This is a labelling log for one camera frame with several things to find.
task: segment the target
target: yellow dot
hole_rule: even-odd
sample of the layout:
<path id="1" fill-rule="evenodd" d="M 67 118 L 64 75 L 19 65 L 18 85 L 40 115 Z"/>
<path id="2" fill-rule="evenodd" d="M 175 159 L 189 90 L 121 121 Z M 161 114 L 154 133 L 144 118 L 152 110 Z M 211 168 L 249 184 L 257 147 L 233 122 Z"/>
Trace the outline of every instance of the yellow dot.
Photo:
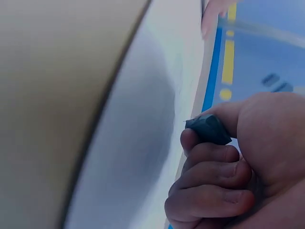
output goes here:
<path id="1" fill-rule="evenodd" d="M 228 30 L 228 31 L 226 32 L 226 34 L 227 34 L 227 36 L 229 36 L 229 37 L 233 37 L 233 36 L 234 36 L 234 31 Z"/>
<path id="2" fill-rule="evenodd" d="M 232 98 L 232 92 L 229 89 L 222 89 L 220 91 L 220 98 L 224 101 L 229 101 Z"/>

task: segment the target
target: fingernail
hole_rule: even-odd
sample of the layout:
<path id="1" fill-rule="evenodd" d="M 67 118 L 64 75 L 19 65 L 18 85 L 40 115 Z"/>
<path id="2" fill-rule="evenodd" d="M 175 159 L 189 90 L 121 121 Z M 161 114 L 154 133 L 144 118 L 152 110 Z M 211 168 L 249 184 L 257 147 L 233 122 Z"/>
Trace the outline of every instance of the fingernail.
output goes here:
<path id="1" fill-rule="evenodd" d="M 242 191 L 228 191 L 224 194 L 224 200 L 226 202 L 236 204 L 239 202 L 243 192 Z"/>
<path id="2" fill-rule="evenodd" d="M 220 175 L 226 178 L 234 177 L 236 174 L 238 163 L 229 163 L 220 168 Z"/>

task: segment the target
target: tan surface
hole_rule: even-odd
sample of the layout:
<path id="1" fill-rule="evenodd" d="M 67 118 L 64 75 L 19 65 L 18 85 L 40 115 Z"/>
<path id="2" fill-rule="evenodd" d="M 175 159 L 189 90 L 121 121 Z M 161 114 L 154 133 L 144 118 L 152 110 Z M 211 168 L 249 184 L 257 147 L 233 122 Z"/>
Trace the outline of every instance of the tan surface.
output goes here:
<path id="1" fill-rule="evenodd" d="M 0 3 L 0 227 L 58 227 L 75 161 L 148 0 Z"/>

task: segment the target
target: finger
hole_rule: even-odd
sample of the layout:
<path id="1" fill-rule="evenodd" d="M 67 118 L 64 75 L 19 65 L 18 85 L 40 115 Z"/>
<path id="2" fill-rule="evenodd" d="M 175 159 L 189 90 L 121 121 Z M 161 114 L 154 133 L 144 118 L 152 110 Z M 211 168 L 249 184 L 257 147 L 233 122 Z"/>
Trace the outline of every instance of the finger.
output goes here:
<path id="1" fill-rule="evenodd" d="M 174 229 L 223 229 L 230 219 L 199 219 L 193 222 L 169 220 Z"/>
<path id="2" fill-rule="evenodd" d="M 209 1 L 202 18 L 202 37 L 205 38 L 212 28 L 216 26 L 219 7 L 216 1 Z"/>
<path id="3" fill-rule="evenodd" d="M 229 221 L 226 219 L 203 219 L 194 229 L 223 229 Z"/>
<path id="4" fill-rule="evenodd" d="M 251 177 L 252 170 L 243 161 L 233 163 L 201 162 L 182 174 L 171 187 L 169 195 L 179 189 L 205 184 L 235 189 L 246 187 Z"/>
<path id="5" fill-rule="evenodd" d="M 244 102 L 226 102 L 218 104 L 200 115 L 212 114 L 217 116 L 229 132 L 231 137 L 237 136 L 238 115 Z"/>
<path id="6" fill-rule="evenodd" d="M 254 204 L 249 190 L 230 190 L 214 185 L 181 189 L 165 202 L 168 219 L 193 222 L 201 218 L 227 218 L 245 213 Z"/>
<path id="7" fill-rule="evenodd" d="M 219 146 L 213 143 L 196 145 L 184 163 L 182 173 L 203 161 L 235 162 L 239 160 L 239 152 L 234 146 Z"/>
<path id="8" fill-rule="evenodd" d="M 185 129 L 181 133 L 180 142 L 185 155 L 188 155 L 188 152 L 190 152 L 195 145 L 200 143 L 200 138 L 192 129 Z"/>
<path id="9" fill-rule="evenodd" d="M 227 11 L 222 11 L 222 12 L 220 12 L 220 16 L 221 16 L 222 18 L 225 18 L 226 15 L 227 15 Z"/>

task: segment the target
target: yellow stripe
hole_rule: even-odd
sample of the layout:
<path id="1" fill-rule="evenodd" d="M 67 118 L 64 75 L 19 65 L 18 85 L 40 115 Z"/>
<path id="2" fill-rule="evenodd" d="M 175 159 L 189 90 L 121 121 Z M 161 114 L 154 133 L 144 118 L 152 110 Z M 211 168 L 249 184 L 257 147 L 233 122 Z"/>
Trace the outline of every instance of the yellow stripe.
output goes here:
<path id="1" fill-rule="evenodd" d="M 234 36 L 234 31 L 228 30 L 226 34 L 227 34 L 227 36 L 229 36 L 229 37 L 233 37 L 233 36 Z"/>
<path id="2" fill-rule="evenodd" d="M 234 21 L 236 19 L 236 3 L 231 5 L 228 10 L 228 20 Z"/>
<path id="3" fill-rule="evenodd" d="M 234 41 L 226 40 L 224 47 L 224 68 L 222 83 L 233 83 L 234 70 Z"/>

